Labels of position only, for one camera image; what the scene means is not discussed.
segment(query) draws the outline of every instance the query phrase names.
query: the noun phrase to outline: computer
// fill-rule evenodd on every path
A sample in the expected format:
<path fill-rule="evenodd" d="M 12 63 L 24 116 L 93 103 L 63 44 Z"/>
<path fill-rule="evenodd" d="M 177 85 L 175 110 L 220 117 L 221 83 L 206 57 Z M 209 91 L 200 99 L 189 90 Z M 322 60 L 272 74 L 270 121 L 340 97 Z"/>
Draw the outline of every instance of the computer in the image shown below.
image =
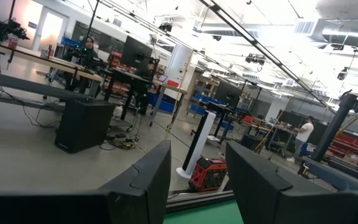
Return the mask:
<path fill-rule="evenodd" d="M 332 192 L 233 141 L 226 162 L 244 223 L 358 223 L 358 191 Z"/>
<path fill-rule="evenodd" d="M 136 68 L 135 73 L 141 77 L 147 76 L 152 52 L 151 47 L 128 36 L 122 51 L 120 64 Z"/>
<path fill-rule="evenodd" d="M 163 223 L 170 176 L 164 140 L 96 190 L 0 192 L 0 223 Z"/>
<path fill-rule="evenodd" d="M 221 80 L 215 93 L 215 100 L 225 103 L 230 108 L 237 108 L 241 94 L 242 89 Z"/>

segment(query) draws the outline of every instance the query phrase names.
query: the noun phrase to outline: red toolbox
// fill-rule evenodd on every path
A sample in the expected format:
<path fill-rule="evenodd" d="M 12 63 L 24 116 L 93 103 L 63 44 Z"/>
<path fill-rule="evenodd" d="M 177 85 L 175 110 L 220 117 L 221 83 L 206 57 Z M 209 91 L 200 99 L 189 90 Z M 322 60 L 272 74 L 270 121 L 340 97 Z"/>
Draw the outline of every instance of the red toolbox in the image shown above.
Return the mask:
<path fill-rule="evenodd" d="M 189 180 L 191 188 L 198 192 L 217 190 L 227 173 L 226 161 L 223 159 L 206 159 L 201 157 Z"/>

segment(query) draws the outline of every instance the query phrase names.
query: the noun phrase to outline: black pole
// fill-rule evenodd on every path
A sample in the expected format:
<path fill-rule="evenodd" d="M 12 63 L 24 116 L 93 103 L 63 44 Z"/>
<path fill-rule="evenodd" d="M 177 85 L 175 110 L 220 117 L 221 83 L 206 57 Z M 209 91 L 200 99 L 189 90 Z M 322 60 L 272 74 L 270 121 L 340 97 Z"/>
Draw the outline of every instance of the black pole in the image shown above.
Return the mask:
<path fill-rule="evenodd" d="M 252 113 L 254 112 L 254 109 L 255 109 L 255 105 L 258 103 L 258 99 L 259 99 L 259 95 L 260 95 L 260 92 L 262 91 L 262 88 L 259 87 L 259 91 L 258 91 L 258 95 L 256 96 L 256 99 L 255 99 L 255 103 L 252 104 L 252 108 L 251 110 L 249 111 L 252 115 Z"/>
<path fill-rule="evenodd" d="M 349 111 L 353 109 L 353 106 L 357 102 L 357 96 L 353 94 L 347 94 L 342 97 L 341 102 L 339 104 L 339 109 L 335 114 L 335 117 L 327 127 L 326 132 L 318 144 L 317 150 L 313 153 L 312 159 L 315 161 L 321 161 L 331 144 L 334 140 L 336 133 L 341 127 L 343 121 L 346 119 L 346 116 L 349 114 Z"/>
<path fill-rule="evenodd" d="M 9 21 L 12 19 L 12 16 L 13 16 L 13 9 L 15 8 L 15 3 L 16 3 L 16 0 L 13 0 L 13 1 L 12 1 L 12 7 L 11 7 L 11 13 L 9 14 L 9 20 L 8 20 L 8 23 L 9 23 Z"/>
<path fill-rule="evenodd" d="M 91 22 L 90 22 L 90 24 L 89 24 L 88 31 L 86 32 L 86 36 L 85 36 L 85 38 L 84 38 L 84 40 L 83 40 L 82 47 L 85 47 L 85 42 L 86 42 L 87 38 L 90 36 L 93 19 L 94 19 L 94 16 L 95 16 L 95 14 L 96 14 L 96 9 L 98 8 L 99 2 L 100 2 L 100 0 L 96 0 L 96 5 L 95 5 L 94 10 L 93 10 L 93 13 L 92 13 Z"/>

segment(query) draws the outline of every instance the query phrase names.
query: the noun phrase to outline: black monitor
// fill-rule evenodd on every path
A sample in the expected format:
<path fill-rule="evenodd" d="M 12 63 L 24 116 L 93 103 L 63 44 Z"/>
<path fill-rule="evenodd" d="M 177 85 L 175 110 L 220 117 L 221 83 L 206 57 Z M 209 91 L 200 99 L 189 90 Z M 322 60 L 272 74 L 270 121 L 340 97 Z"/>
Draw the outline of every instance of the black monitor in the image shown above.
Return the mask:
<path fill-rule="evenodd" d="M 224 81 L 220 81 L 215 93 L 215 100 L 222 101 L 231 108 L 237 108 L 241 94 L 242 89 Z"/>
<path fill-rule="evenodd" d="M 136 68 L 136 73 L 140 75 L 147 72 L 152 52 L 153 49 L 151 47 L 128 36 L 122 51 L 120 63 Z"/>

